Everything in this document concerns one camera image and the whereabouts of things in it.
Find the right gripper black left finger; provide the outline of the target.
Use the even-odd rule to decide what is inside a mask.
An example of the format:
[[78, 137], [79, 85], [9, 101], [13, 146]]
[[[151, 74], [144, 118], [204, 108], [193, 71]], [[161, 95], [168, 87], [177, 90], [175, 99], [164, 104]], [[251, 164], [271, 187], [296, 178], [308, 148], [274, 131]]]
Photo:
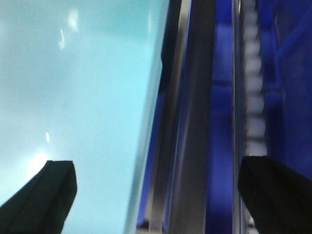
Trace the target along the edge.
[[0, 207], [2, 234], [59, 234], [77, 194], [72, 161], [47, 161]]

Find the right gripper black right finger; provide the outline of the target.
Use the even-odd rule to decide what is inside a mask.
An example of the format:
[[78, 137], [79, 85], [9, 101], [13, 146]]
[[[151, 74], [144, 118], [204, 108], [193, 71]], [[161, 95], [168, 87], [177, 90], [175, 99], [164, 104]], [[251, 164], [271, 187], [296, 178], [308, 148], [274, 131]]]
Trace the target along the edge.
[[243, 157], [238, 190], [259, 233], [312, 232], [312, 182], [281, 162]]

